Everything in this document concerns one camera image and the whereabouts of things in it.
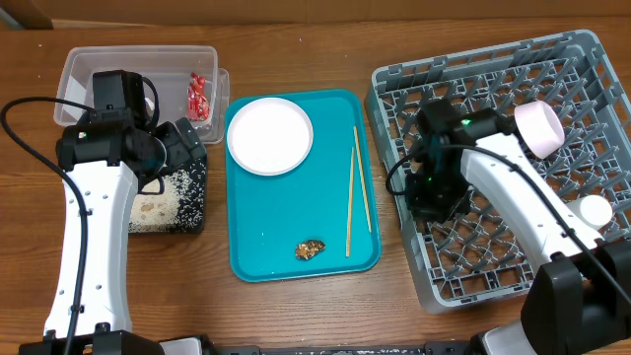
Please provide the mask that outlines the red snack wrapper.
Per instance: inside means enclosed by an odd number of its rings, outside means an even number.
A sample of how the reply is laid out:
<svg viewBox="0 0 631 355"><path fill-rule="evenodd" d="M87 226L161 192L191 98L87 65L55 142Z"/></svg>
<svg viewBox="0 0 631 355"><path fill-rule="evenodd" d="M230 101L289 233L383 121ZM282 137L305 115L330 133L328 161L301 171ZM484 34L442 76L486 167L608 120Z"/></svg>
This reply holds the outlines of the red snack wrapper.
<svg viewBox="0 0 631 355"><path fill-rule="evenodd" d="M210 104L205 96L206 79L192 72L187 88L187 118L189 121L204 121L210 116Z"/></svg>

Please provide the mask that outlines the large pink plate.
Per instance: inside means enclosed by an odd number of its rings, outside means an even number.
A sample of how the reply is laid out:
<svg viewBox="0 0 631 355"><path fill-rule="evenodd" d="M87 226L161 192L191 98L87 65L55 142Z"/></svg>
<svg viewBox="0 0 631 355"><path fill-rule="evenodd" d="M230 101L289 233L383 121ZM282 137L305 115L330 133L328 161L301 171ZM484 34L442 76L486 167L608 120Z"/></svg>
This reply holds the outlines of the large pink plate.
<svg viewBox="0 0 631 355"><path fill-rule="evenodd" d="M289 173L309 154L314 129L307 113L281 98L262 98L238 109L228 127L233 160L258 176Z"/></svg>

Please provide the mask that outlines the wooden chopstick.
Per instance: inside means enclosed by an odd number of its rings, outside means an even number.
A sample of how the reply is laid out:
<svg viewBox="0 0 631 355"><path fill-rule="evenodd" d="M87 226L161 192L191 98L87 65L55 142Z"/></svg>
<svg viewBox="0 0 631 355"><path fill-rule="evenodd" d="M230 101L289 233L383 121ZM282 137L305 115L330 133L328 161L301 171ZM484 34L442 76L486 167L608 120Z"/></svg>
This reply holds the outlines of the wooden chopstick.
<svg viewBox="0 0 631 355"><path fill-rule="evenodd" d="M358 169L359 169L359 177L360 177L360 183L361 183L361 188L362 188L365 217L367 221L368 231L369 233L372 233L372 220L371 220L370 208L369 208L369 203L368 203L368 196L367 196L367 189L366 189L366 184L365 184L365 176L364 176L364 170L363 170L363 162L362 162L361 148L359 144L359 134L358 134L357 126L353 127L353 133L354 133L355 151L356 151L356 157L357 157Z"/></svg>
<svg viewBox="0 0 631 355"><path fill-rule="evenodd" d="M352 235L352 214L353 214L353 194L354 194L354 154L355 148L351 148L349 182L348 182L348 199L347 199L347 222L346 222L346 240L345 240L345 257L349 258L351 253L351 235Z"/></svg>

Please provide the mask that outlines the pink shallow bowl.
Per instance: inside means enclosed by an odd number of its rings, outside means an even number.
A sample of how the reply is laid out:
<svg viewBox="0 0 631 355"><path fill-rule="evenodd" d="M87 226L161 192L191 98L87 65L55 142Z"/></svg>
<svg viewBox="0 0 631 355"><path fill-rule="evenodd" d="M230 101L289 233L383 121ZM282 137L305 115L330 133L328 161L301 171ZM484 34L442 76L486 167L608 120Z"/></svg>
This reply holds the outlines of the pink shallow bowl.
<svg viewBox="0 0 631 355"><path fill-rule="evenodd" d="M514 111L517 128L528 148L539 159L545 159L565 142L565 132L552 106L534 101L517 106Z"/></svg>

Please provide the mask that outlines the brown food scrap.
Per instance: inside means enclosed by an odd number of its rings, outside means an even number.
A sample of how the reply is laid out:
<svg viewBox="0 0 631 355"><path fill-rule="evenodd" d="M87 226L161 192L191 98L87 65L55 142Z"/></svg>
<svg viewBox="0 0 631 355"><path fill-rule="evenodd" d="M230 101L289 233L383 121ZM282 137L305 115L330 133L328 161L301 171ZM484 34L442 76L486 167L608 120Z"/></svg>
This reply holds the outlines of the brown food scrap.
<svg viewBox="0 0 631 355"><path fill-rule="evenodd" d="M297 244L295 256L298 260L308 261L324 250L324 242L319 240L307 240Z"/></svg>

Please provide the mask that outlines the white cup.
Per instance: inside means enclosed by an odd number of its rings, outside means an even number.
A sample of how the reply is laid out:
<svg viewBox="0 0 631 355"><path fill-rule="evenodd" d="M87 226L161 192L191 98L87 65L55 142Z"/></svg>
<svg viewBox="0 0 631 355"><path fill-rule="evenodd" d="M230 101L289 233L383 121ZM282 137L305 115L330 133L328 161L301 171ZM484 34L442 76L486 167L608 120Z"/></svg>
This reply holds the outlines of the white cup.
<svg viewBox="0 0 631 355"><path fill-rule="evenodd" d="M566 206L575 216L595 230L604 227L613 216L610 203L600 195L587 195L568 202Z"/></svg>

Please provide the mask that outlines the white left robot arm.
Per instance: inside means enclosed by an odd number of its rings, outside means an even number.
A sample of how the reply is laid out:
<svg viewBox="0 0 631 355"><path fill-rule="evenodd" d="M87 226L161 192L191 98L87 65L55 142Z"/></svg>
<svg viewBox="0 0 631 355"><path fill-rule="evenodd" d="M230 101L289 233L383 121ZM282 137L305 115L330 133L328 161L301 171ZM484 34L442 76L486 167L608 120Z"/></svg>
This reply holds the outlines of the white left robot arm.
<svg viewBox="0 0 631 355"><path fill-rule="evenodd" d="M190 122L148 109L150 79L124 70L93 76L94 104L63 130L51 162L1 122L8 136L63 180L65 228L57 291L40 342L20 355L211 355L205 335L154 341L133 333L126 292L128 228L145 185L206 159Z"/></svg>

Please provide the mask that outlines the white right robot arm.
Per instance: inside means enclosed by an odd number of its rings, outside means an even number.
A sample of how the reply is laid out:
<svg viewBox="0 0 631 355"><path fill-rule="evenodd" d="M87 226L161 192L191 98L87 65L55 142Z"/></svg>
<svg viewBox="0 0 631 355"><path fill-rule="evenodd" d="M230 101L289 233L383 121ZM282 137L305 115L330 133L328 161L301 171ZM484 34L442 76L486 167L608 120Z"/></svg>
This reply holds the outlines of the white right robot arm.
<svg viewBox="0 0 631 355"><path fill-rule="evenodd" d="M535 277L520 317L481 332L461 354L585 354L630 335L630 245L609 242L612 215L602 197L563 202L528 161L564 143L553 108L542 101L505 117L485 108L462 114L446 99L416 116L419 143L401 195L411 215L445 222L479 191L517 237Z"/></svg>

